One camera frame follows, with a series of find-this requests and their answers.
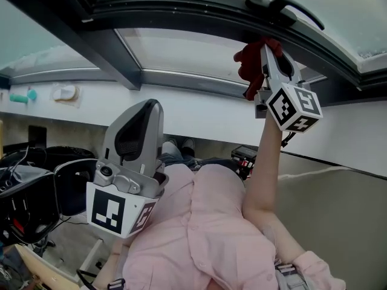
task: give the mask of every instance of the white wall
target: white wall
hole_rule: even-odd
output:
[[[184,89],[143,85],[129,91],[118,83],[79,83],[80,108],[50,100],[51,85],[33,85],[37,100],[27,105],[0,97],[0,111],[109,126],[125,109],[156,98],[164,108],[164,132],[209,140],[258,145],[264,120],[254,117],[253,103]],[[26,95],[28,86],[11,93]],[[386,175],[387,102],[323,108],[324,119],[297,135],[285,150],[355,169]]]

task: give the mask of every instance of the gray wall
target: gray wall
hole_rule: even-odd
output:
[[[28,125],[33,124],[47,127],[47,146],[72,145],[96,155],[106,130],[12,114],[0,113],[0,119],[4,122],[5,144],[27,141]],[[200,158],[228,158],[238,146],[209,140],[196,140],[196,144]],[[279,172],[300,174],[328,167],[282,153]],[[387,285],[386,203],[387,181],[341,170],[280,181],[277,212],[300,244],[326,260],[333,275],[344,279],[348,289],[382,290]]]
[[[347,289],[387,285],[387,181],[352,171],[281,181],[277,212]]]

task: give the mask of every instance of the shirt sleeve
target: shirt sleeve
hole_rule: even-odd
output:
[[[318,290],[345,290],[345,282],[331,275],[328,264],[315,253],[307,251],[293,261],[293,265],[304,277],[313,281]]]

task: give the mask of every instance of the red component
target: red component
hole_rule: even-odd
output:
[[[13,218],[13,225],[14,225],[16,228],[18,228],[19,231],[20,231],[21,233],[24,234],[24,228],[23,228],[23,226],[22,226],[22,225],[19,223],[19,221],[17,221],[15,218]]]
[[[234,61],[242,63],[238,71],[239,76],[250,82],[250,86],[243,94],[248,101],[254,100],[256,92],[261,89],[264,83],[265,77],[262,74],[261,66],[261,48],[264,44],[272,49],[276,57],[282,57],[281,43],[270,37],[262,37],[258,42],[247,44],[243,50],[234,55]]]

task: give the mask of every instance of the glass window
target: glass window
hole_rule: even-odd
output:
[[[321,31],[353,61],[362,62],[387,52],[387,0],[295,0],[324,24]],[[309,18],[291,8],[303,21]]]
[[[246,83],[233,55],[244,43],[209,34],[168,29],[119,29],[144,69],[211,76]]]
[[[0,0],[0,74],[14,77],[94,65],[6,0]]]

